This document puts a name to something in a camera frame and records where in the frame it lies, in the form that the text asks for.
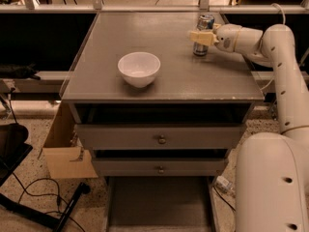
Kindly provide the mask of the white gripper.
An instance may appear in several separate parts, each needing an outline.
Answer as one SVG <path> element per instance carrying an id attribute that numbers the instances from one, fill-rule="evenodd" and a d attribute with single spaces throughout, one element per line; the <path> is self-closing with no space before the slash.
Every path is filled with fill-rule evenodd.
<path id="1" fill-rule="evenodd" d="M 241 27 L 236 24 L 214 23 L 212 29 L 215 34 L 212 31 L 191 31 L 189 38 L 197 44 L 215 45 L 219 50 L 233 52 Z"/>

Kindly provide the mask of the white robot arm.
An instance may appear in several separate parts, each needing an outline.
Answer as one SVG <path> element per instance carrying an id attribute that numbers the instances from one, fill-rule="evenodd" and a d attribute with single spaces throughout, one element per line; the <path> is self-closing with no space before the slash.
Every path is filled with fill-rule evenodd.
<path id="1" fill-rule="evenodd" d="M 239 149 L 236 232 L 309 232 L 309 90 L 295 57 L 292 29 L 225 24 L 193 30 L 189 38 L 273 71 L 278 132 L 255 133 Z"/>

